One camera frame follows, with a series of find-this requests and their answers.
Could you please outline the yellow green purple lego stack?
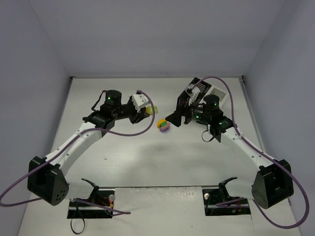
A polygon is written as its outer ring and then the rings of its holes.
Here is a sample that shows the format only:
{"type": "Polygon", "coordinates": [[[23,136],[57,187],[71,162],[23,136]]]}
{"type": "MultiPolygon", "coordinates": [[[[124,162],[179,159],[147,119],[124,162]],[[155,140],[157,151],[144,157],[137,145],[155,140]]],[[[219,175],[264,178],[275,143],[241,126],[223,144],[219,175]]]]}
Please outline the yellow green purple lego stack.
{"type": "Polygon", "coordinates": [[[170,129],[170,123],[166,119],[157,122],[157,128],[161,133],[165,133],[170,129]]]}

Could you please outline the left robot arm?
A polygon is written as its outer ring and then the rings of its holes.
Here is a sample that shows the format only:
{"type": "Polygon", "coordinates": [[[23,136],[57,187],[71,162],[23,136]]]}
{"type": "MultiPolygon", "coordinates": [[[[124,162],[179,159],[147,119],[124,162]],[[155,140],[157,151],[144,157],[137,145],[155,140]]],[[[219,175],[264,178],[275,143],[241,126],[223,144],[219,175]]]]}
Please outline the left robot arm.
{"type": "Polygon", "coordinates": [[[95,202],[99,187],[85,178],[78,182],[68,181],[68,171],[88,148],[107,133],[113,133],[111,129],[116,121],[129,119],[136,124],[150,116],[146,108],[152,101],[140,90],[125,104],[117,90],[104,90],[102,95],[105,96],[104,103],[99,109],[92,106],[92,113],[83,118],[81,126],[65,143],[43,158],[34,157],[29,163],[28,190],[52,206],[64,199],[95,202]]]}

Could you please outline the lime and orange lego stack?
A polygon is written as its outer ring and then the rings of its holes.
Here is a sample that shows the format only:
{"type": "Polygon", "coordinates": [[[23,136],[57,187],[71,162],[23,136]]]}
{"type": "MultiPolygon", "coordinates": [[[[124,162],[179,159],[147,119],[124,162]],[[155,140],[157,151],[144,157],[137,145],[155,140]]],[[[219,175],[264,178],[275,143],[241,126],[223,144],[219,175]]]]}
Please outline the lime and orange lego stack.
{"type": "Polygon", "coordinates": [[[153,113],[158,114],[158,107],[157,106],[148,106],[146,108],[146,113],[148,113],[149,115],[153,115],[153,113]]]}

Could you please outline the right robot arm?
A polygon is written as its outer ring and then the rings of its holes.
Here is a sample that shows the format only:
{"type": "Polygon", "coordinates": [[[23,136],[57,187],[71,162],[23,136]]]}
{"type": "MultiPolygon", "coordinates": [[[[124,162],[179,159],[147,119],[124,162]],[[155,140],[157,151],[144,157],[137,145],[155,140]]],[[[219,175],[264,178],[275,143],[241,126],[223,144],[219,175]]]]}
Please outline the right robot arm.
{"type": "Polygon", "coordinates": [[[166,121],[176,127],[194,120],[207,127],[207,132],[225,147],[230,148],[241,163],[254,171],[248,180],[230,177],[219,183],[224,201],[236,198],[254,200],[261,208],[268,209],[291,197],[294,193],[290,164],[277,161],[273,157],[264,159],[256,146],[246,144],[240,131],[236,130],[231,119],[223,114],[216,95],[206,95],[203,103],[189,104],[188,99],[178,98],[176,110],[166,117],[166,121]]]}

